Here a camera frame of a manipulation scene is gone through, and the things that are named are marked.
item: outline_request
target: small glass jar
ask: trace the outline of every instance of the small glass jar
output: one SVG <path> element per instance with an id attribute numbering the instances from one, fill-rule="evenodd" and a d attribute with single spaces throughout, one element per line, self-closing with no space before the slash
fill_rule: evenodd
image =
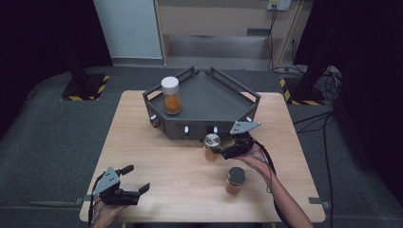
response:
<path id="1" fill-rule="evenodd" d="M 242 168 L 232 167 L 228 172 L 225 184 L 225 191 L 231 195 L 237 195 L 240 187 L 246 180 L 246 173 Z"/>
<path id="2" fill-rule="evenodd" d="M 165 112 L 176 115 L 182 110 L 181 97 L 179 96 L 179 80 L 175 77 L 165 77 L 161 81 L 163 88 L 163 103 Z"/>
<path id="3" fill-rule="evenodd" d="M 220 136 L 216 134 L 208 134 L 204 138 L 204 156 L 206 160 L 212 162 L 219 157 L 220 143 Z"/>

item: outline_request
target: light wood tabletop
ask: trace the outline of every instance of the light wood tabletop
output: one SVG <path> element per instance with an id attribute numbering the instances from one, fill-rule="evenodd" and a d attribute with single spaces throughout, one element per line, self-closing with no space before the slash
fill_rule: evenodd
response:
<path id="1" fill-rule="evenodd" d="M 322 205 L 308 200 L 318 194 L 284 99 L 279 93 L 259 95 L 254 122 L 261 122 L 261 126 L 250 134 L 268 150 L 278 179 L 308 218 L 322 222 Z M 129 164 L 134 165 L 134 171 L 121 177 L 121 188 L 138 191 L 150 182 L 150 189 L 138 205 L 124 209 L 117 221 L 280 222 L 273 198 L 254 169 L 222 156 L 206 160 L 202 142 L 169 140 L 150 124 L 142 91 L 123 93 L 87 193 L 109 166 L 121 169 Z M 234 166 L 246 172 L 246 181 L 235 196 L 224 189 L 228 171 Z M 81 209 L 83 221 L 87 221 L 88 206 L 85 202 Z"/>

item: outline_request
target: wall outlet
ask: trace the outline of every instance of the wall outlet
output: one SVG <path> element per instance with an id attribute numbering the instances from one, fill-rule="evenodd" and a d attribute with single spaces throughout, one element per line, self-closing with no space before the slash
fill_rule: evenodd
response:
<path id="1" fill-rule="evenodd" d="M 292 0 L 269 0 L 267 10 L 277 9 L 279 11 L 287 11 L 290 8 Z"/>

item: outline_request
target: white wall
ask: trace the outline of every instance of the white wall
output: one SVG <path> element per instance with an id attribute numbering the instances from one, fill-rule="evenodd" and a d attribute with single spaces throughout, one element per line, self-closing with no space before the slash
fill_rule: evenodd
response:
<path id="1" fill-rule="evenodd" d="M 112 58 L 162 59 L 153 0 L 94 0 Z"/>

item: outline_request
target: yellow and black hazard tape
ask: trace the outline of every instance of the yellow and black hazard tape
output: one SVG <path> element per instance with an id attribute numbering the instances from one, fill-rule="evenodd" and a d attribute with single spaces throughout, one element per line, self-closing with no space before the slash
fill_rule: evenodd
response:
<path id="1" fill-rule="evenodd" d="M 322 101 L 294 101 L 293 98 L 291 97 L 290 91 L 288 90 L 287 84 L 285 84 L 285 81 L 281 79 L 279 83 L 281 84 L 285 101 L 287 102 L 288 105 L 326 105 Z"/>
<path id="2" fill-rule="evenodd" d="M 107 80 L 109 80 L 109 76 L 105 76 L 100 87 L 98 88 L 98 92 L 95 96 L 62 96 L 63 101 L 95 101 L 101 97 L 102 92 L 104 92 Z"/>

